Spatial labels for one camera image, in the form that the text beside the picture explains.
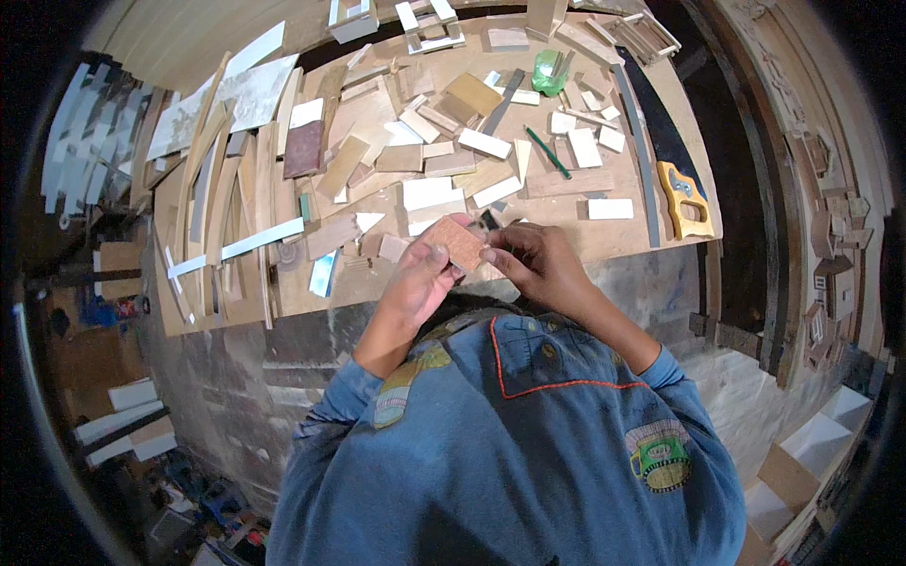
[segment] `hand saw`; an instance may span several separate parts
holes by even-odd
[[[699,174],[692,165],[692,158],[686,150],[680,133],[673,120],[660,101],[658,93],[648,82],[639,64],[625,47],[618,46],[617,53],[626,61],[624,67],[639,106],[645,114],[648,124],[648,135],[654,146],[654,157],[657,161],[658,178],[667,200],[670,201],[670,218],[673,220],[673,233],[678,239],[687,235],[704,235],[714,237],[714,226],[708,210],[708,196],[701,185]],[[699,211],[700,220],[691,220],[682,214],[681,205],[694,206]]]

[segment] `concrete floor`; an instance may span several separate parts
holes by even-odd
[[[153,250],[142,257],[153,273]],[[586,266],[595,284],[677,356],[696,381],[720,439],[751,483],[771,442],[789,434],[830,398],[850,356],[833,376],[811,376],[782,391],[757,362],[708,348],[689,332],[699,308],[694,246],[616,258]],[[154,278],[148,295],[157,296]],[[512,301],[509,281],[480,283],[459,293]],[[149,374],[171,411],[178,442],[208,468],[239,482],[260,512],[273,512],[294,423],[321,397],[364,331],[374,303],[166,338],[159,314],[139,322]]]

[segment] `yellow saw handle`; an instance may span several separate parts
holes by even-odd
[[[681,240],[687,235],[704,235],[714,237],[714,226],[708,211],[708,201],[699,194],[699,188],[691,177],[679,172],[669,161],[658,161],[660,185],[670,201],[670,218],[673,219],[673,234]],[[682,215],[680,205],[697,208],[701,220],[689,220]]]

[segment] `person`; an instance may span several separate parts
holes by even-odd
[[[732,564],[742,489],[695,384],[563,229],[487,243],[545,314],[429,322],[463,273],[413,242],[294,433],[268,563]]]

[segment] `wooden table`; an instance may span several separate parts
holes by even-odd
[[[582,22],[587,17],[586,14],[568,14],[567,23],[584,28]],[[599,16],[602,20],[608,16]],[[531,71],[534,68],[535,56],[544,48],[558,49],[566,51],[569,47],[559,40],[553,39],[550,43],[545,44],[531,40],[531,48],[528,52],[521,53],[485,53],[483,47],[484,31],[490,26],[494,27],[513,27],[521,25],[522,17],[507,19],[487,20],[478,18],[460,22],[461,28],[467,37],[465,47],[446,50],[441,52],[408,56],[405,42],[402,36],[394,37],[388,41],[377,43],[372,48],[367,57],[359,65],[372,66],[390,61],[394,56],[400,64],[409,64],[410,62],[420,61],[426,70],[430,70],[435,85],[436,94],[429,98],[428,105],[435,106],[441,99],[440,92],[451,83],[462,72],[471,72],[480,79],[484,79],[491,71],[500,72],[506,78],[515,68],[521,68],[526,71],[526,77],[522,88],[530,89]],[[344,56],[334,62],[324,65],[318,69],[305,74],[304,95],[307,100],[313,98],[314,92],[321,80],[321,77],[330,65],[345,64],[351,56]],[[601,67],[596,65],[590,59],[577,53],[573,59],[570,75],[575,72],[585,72],[587,74],[602,72]],[[604,76],[612,82],[612,75],[609,71],[604,70]],[[723,226],[721,223],[720,209],[718,205],[717,193],[714,186],[714,178],[711,173],[708,155],[705,151],[704,142],[699,132],[698,124],[692,109],[689,106],[689,100],[686,97],[682,85],[677,78],[676,73],[669,60],[655,63],[645,69],[651,84],[659,93],[667,108],[670,116],[676,124],[683,141],[685,142],[692,161],[699,173],[702,185],[708,194],[709,209],[714,219],[714,227],[717,237],[723,235]],[[386,87],[390,94],[392,106],[375,107],[365,99],[358,99],[341,103],[333,127],[330,132],[329,143],[333,147],[340,142],[352,129],[382,129],[385,121],[395,120],[395,115],[401,110],[398,100],[396,83],[389,75],[386,77]],[[611,100],[607,101],[623,111],[622,102],[616,88],[611,95]],[[552,110],[560,104],[559,99],[547,99],[542,97],[539,107],[525,106],[519,104],[510,104],[506,115],[501,120],[495,131],[495,136],[507,141],[513,139],[528,139],[525,134],[524,126],[528,125],[545,141],[550,140],[553,136],[549,130],[549,116]],[[609,169],[613,174],[616,188],[610,191],[610,198],[631,198],[633,201],[634,218],[632,220],[580,220],[583,215],[583,201],[581,196],[550,197],[542,199],[524,199],[519,193],[507,197],[507,207],[503,213],[506,221],[527,218],[533,222],[542,225],[560,225],[570,236],[574,248],[584,262],[593,262],[596,260],[618,257],[622,255],[641,254],[649,252],[651,248],[648,244],[647,228],[645,223],[644,197],[641,191],[641,175],[635,158],[634,145],[631,140],[630,129],[626,122],[625,116],[619,118],[622,132],[627,135],[626,148],[621,154],[615,154],[604,147],[599,146],[599,152],[604,162],[603,168]],[[593,124],[583,125],[580,121],[579,127],[593,127]],[[532,155],[528,168],[528,176],[539,175],[554,171],[554,166],[543,152],[533,143]],[[350,199],[354,200],[351,205],[334,205],[327,202],[320,195],[314,194],[313,200],[317,208],[317,215],[324,219],[337,212],[382,212],[386,216],[374,227],[372,231],[406,235],[406,217],[405,211],[401,205],[401,189],[397,182],[411,174],[375,174],[362,185],[357,186],[350,193]],[[304,192],[313,192],[311,187],[306,188],[307,183],[300,184],[299,189]],[[161,208],[171,206],[172,200],[171,187],[173,184],[165,183],[158,189],[156,201],[156,215],[161,214]],[[658,201],[658,217],[660,219],[660,240],[661,247],[676,247],[680,245],[692,245],[704,241],[699,237],[687,237],[682,241],[673,236],[672,223],[667,213],[666,196],[659,187],[655,187],[655,196]],[[477,213],[472,207],[471,200],[468,200],[469,212]],[[296,257],[298,259],[288,264],[278,265],[279,283],[272,293],[277,299],[276,315],[288,316],[303,312],[318,311],[332,307],[353,304],[357,302],[374,301],[380,298],[383,288],[393,272],[394,265],[383,259],[377,259],[374,262],[374,268],[370,271],[357,271],[354,273],[344,272],[343,266],[346,257],[341,256],[337,265],[332,295],[328,299],[318,297],[308,291],[309,278],[311,276],[312,266],[309,262],[304,261],[304,242],[295,244],[297,247]],[[249,259],[244,260],[246,267],[246,279],[253,283],[257,277],[257,270],[251,265],[253,262]],[[158,283],[160,289],[161,301],[166,302],[164,297],[168,296],[166,281],[162,280],[160,272],[163,266],[158,265]],[[466,284],[476,281],[486,281],[502,277],[494,267],[484,264],[471,274]],[[182,325],[174,309],[173,314],[176,318],[165,315],[165,326],[167,334],[177,334],[185,331],[196,331],[206,328],[213,328],[221,325],[237,324],[250,321],[261,321],[264,318],[261,309],[260,299],[256,298],[259,293],[250,291],[249,299],[240,303],[247,302],[248,305],[238,306],[231,312],[229,321],[217,321],[215,317],[201,319],[194,325]]]

